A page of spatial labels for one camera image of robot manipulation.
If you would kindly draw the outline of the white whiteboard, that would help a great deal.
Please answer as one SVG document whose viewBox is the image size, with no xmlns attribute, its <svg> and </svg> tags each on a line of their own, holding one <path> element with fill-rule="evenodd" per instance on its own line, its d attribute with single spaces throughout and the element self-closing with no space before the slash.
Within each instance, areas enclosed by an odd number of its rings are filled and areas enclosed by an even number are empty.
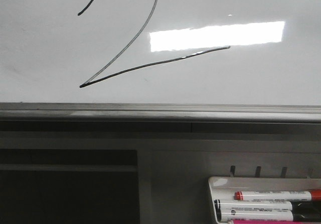
<svg viewBox="0 0 321 224">
<path fill-rule="evenodd" d="M 320 105 L 320 0 L 1 0 L 1 101 Z"/>
</svg>

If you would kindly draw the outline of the white plastic marker tray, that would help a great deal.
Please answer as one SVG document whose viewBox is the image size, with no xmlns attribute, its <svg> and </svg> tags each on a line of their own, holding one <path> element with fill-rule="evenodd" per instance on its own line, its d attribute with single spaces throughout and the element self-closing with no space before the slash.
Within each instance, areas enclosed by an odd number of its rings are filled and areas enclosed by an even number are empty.
<svg viewBox="0 0 321 224">
<path fill-rule="evenodd" d="M 218 223 L 214 200 L 233 200 L 237 191 L 303 191 L 320 189 L 319 178 L 220 177 L 208 179 L 212 223 Z"/>
</svg>

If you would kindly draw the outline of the grey perforated stand panel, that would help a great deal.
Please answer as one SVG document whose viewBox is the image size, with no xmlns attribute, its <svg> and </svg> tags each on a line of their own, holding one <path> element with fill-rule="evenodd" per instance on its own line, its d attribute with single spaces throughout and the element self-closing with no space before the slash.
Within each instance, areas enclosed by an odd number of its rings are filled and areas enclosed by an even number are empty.
<svg viewBox="0 0 321 224">
<path fill-rule="evenodd" d="M 211 176 L 319 178 L 320 124 L 1 122 L 1 223 L 210 223 Z"/>
</svg>

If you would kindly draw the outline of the pink marker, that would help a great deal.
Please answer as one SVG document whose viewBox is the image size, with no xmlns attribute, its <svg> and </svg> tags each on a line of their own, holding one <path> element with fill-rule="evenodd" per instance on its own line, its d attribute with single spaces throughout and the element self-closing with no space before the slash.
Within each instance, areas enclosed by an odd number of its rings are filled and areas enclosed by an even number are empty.
<svg viewBox="0 0 321 224">
<path fill-rule="evenodd" d="M 320 222 L 271 221 L 271 220 L 231 220 L 228 224 L 320 224 Z"/>
</svg>

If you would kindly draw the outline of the lower black capped white marker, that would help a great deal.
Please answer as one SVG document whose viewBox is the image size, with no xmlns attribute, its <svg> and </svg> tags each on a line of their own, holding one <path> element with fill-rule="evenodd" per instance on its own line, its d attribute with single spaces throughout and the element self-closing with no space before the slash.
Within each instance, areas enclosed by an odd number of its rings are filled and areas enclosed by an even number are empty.
<svg viewBox="0 0 321 224">
<path fill-rule="evenodd" d="M 245 211 L 245 210 L 218 210 L 218 221 L 230 220 L 266 220 L 266 221 L 302 221 L 320 222 L 320 213 L 295 213 L 290 210 L 273 211 Z"/>
</svg>

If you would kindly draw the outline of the black capped white marker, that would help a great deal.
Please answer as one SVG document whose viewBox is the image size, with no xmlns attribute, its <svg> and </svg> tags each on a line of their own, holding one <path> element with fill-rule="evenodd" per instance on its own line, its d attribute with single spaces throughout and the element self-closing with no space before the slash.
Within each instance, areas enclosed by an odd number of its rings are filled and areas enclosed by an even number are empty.
<svg viewBox="0 0 321 224">
<path fill-rule="evenodd" d="M 320 222 L 320 213 L 295 213 L 290 210 L 273 211 L 245 211 L 245 210 L 218 210 L 218 221 L 230 220 L 266 220 L 266 221 L 302 221 Z"/>
<path fill-rule="evenodd" d="M 215 209 L 219 210 L 320 210 L 320 201 L 241 201 L 216 199 L 213 203 Z"/>
</svg>

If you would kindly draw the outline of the red capped white marker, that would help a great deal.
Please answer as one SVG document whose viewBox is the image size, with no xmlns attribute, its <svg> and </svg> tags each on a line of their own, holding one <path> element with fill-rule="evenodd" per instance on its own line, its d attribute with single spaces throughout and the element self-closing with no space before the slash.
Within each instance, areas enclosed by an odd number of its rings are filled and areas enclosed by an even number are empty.
<svg viewBox="0 0 321 224">
<path fill-rule="evenodd" d="M 237 191 L 234 200 L 320 201 L 320 189 L 304 191 Z"/>
</svg>

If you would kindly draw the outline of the upper black capped white marker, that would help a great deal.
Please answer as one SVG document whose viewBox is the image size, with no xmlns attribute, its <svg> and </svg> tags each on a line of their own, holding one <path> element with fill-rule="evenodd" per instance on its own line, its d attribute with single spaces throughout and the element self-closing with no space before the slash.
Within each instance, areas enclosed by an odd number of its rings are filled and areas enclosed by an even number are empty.
<svg viewBox="0 0 321 224">
<path fill-rule="evenodd" d="M 213 203 L 215 209 L 219 210 L 320 210 L 320 201 L 241 201 L 216 199 Z"/>
</svg>

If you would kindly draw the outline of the grey aluminium whiteboard frame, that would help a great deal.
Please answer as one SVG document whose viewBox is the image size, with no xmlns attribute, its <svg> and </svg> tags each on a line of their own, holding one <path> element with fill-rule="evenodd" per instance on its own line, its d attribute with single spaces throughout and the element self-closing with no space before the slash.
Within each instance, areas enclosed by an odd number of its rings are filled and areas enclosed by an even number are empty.
<svg viewBox="0 0 321 224">
<path fill-rule="evenodd" d="M 3 121 L 319 124 L 319 105 L 2 102 Z"/>
</svg>

